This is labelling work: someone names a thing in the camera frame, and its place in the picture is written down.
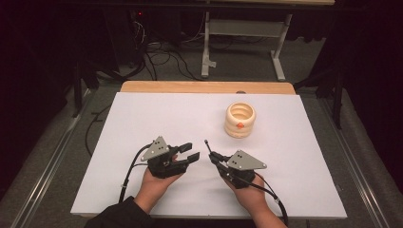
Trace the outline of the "person's left hand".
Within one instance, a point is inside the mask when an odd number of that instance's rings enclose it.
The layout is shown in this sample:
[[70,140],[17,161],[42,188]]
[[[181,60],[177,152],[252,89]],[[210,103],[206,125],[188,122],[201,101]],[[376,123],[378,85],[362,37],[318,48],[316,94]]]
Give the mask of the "person's left hand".
[[181,176],[182,174],[179,174],[165,179],[159,179],[151,174],[149,168],[146,168],[144,170],[141,187],[133,201],[143,211],[149,214],[163,197],[169,186]]

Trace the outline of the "cream ribbed pen holder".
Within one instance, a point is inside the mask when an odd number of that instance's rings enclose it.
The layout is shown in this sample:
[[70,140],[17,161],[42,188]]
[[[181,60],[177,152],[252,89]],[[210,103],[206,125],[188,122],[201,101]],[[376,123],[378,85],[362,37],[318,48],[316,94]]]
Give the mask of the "cream ribbed pen holder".
[[256,111],[250,104],[230,104],[225,113],[224,130],[231,137],[246,138],[252,133],[256,118]]

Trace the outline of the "black metal stand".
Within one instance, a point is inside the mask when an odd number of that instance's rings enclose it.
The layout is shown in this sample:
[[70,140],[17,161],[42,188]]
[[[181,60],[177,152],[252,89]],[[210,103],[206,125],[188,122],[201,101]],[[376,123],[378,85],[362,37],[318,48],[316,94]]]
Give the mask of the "black metal stand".
[[306,86],[316,86],[316,95],[318,98],[333,98],[332,119],[338,129],[341,128],[340,112],[342,107],[342,89],[343,89],[343,67],[338,64],[331,64],[318,73],[311,74],[309,77],[293,84],[294,90]]
[[74,118],[79,115],[83,108],[82,84],[85,84],[87,89],[97,89],[99,87],[96,70],[89,61],[78,61],[73,69]]

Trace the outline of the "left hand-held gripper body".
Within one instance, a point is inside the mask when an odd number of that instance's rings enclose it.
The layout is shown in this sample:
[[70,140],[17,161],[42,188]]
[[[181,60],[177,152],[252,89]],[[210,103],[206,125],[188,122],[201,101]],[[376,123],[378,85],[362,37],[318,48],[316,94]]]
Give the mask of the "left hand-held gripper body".
[[164,138],[159,136],[145,151],[142,161],[147,162],[154,177],[165,179],[186,172],[189,163],[176,159],[179,154],[177,147],[168,145]]

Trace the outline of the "person's right hand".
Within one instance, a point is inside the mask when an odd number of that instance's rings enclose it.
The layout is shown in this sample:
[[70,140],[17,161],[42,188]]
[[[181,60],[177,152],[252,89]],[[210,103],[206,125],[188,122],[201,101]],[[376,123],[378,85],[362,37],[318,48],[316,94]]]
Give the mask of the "person's right hand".
[[248,186],[246,188],[236,189],[228,180],[224,181],[234,192],[239,204],[250,214],[252,218],[265,215],[270,212],[265,199],[265,193],[260,190],[264,186],[261,178],[255,177],[253,183],[258,186]]

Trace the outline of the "white board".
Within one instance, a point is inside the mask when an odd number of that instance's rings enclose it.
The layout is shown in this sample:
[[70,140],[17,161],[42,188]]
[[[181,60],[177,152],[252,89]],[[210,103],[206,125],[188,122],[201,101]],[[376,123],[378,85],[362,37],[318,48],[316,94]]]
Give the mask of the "white board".
[[[242,139],[224,130],[230,104],[254,107],[252,133]],[[139,190],[144,170],[130,164],[146,144],[162,136],[177,146],[192,143],[198,161],[175,181],[154,207],[156,218],[245,219],[231,189],[208,158],[241,149],[267,164],[261,170],[280,201],[276,215],[292,219],[343,219],[346,212],[298,95],[274,94],[116,94],[71,212],[90,217]]]

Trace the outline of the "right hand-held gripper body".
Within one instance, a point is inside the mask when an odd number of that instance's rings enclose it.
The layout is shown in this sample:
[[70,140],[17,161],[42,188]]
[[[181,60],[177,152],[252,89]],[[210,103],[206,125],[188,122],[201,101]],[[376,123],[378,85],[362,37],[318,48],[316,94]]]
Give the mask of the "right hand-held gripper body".
[[257,169],[266,169],[267,164],[256,159],[243,150],[238,150],[234,155],[229,157],[228,162],[221,161],[231,171],[231,177],[225,179],[229,181],[236,189],[248,187],[255,178]]

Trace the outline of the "wooden table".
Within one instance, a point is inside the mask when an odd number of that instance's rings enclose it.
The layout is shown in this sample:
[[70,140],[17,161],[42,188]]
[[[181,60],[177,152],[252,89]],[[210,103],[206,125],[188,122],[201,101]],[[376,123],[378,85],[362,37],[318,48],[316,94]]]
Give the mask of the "wooden table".
[[289,83],[273,82],[190,82],[190,81],[129,81],[122,92],[145,93],[247,93],[295,95]]

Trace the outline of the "metal floor rail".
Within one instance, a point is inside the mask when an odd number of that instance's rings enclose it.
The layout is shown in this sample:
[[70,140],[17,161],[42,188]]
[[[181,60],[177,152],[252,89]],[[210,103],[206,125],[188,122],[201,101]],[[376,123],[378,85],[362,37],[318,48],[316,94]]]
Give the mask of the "metal floor rail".
[[391,228],[387,221],[385,214],[381,210],[378,201],[375,197],[374,191],[370,184],[367,182],[362,170],[360,169],[351,147],[348,145],[345,136],[341,129],[338,129],[335,121],[333,120],[332,108],[326,100],[320,99],[318,101],[321,108],[326,113],[328,120],[336,134],[336,138],[341,146],[341,152],[344,160],[347,162],[347,168],[355,183],[356,190],[364,203],[366,210],[371,217],[372,223],[375,228]]
[[6,228],[28,228],[67,152],[67,145],[83,109],[93,97],[91,89],[81,89],[82,108],[75,107],[75,96],[67,95],[68,104],[46,127],[37,144],[23,164],[21,171],[7,192],[2,206],[8,206],[13,215]]

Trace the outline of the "white metal desk frame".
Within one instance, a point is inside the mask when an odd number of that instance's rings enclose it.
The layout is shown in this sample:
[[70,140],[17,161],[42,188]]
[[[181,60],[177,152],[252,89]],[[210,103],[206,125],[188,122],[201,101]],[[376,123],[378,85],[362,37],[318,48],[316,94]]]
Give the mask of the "white metal desk frame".
[[246,36],[246,37],[262,37],[276,38],[278,40],[275,49],[270,50],[270,57],[277,79],[285,81],[285,75],[279,59],[288,29],[290,27],[293,15],[287,14],[283,21],[280,22],[264,22],[264,21],[247,21],[247,20],[230,20],[230,19],[211,19],[210,13],[204,14],[204,38],[203,53],[201,58],[201,76],[207,78],[209,69],[217,65],[210,59],[210,36],[211,35],[228,35],[228,36]]

